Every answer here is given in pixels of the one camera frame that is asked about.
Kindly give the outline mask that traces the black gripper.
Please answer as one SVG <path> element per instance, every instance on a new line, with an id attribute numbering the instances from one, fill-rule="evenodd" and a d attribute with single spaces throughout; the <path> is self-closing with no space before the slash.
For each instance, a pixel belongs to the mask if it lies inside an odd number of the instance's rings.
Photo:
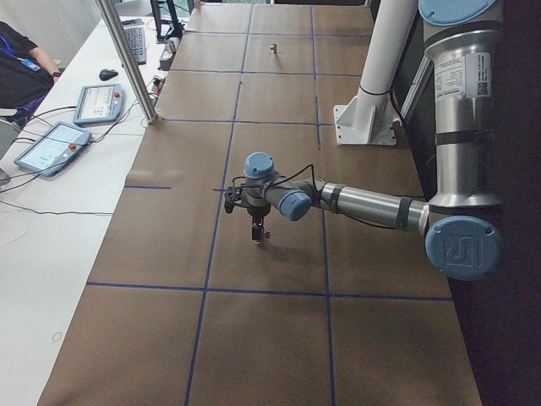
<path id="1" fill-rule="evenodd" d="M 253 241 L 254 234 L 258 231 L 263 231 L 264 218 L 267 215 L 267 206 L 251 206 L 247 211 L 252 218 L 251 239 Z"/>

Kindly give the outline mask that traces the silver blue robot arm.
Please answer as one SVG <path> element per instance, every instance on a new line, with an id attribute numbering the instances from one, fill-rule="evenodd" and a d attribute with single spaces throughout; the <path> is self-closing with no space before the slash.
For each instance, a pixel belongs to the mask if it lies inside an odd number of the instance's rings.
<path id="1" fill-rule="evenodd" d="M 264 152 L 247 156 L 243 182 L 225 208 L 244 208 L 252 240 L 268 235 L 276 209 L 291 221 L 317 207 L 372 227 L 417 232 L 430 262 L 449 278 L 475 281 L 497 268 L 503 242 L 500 199 L 489 183 L 494 144 L 493 59 L 501 38 L 501 1 L 384 1 L 374 23 L 358 93 L 334 108 L 341 145 L 394 145 L 410 136 L 414 156 L 435 171 L 426 201 L 279 173 Z M 410 117 L 427 85 L 434 122 L 414 136 Z"/>

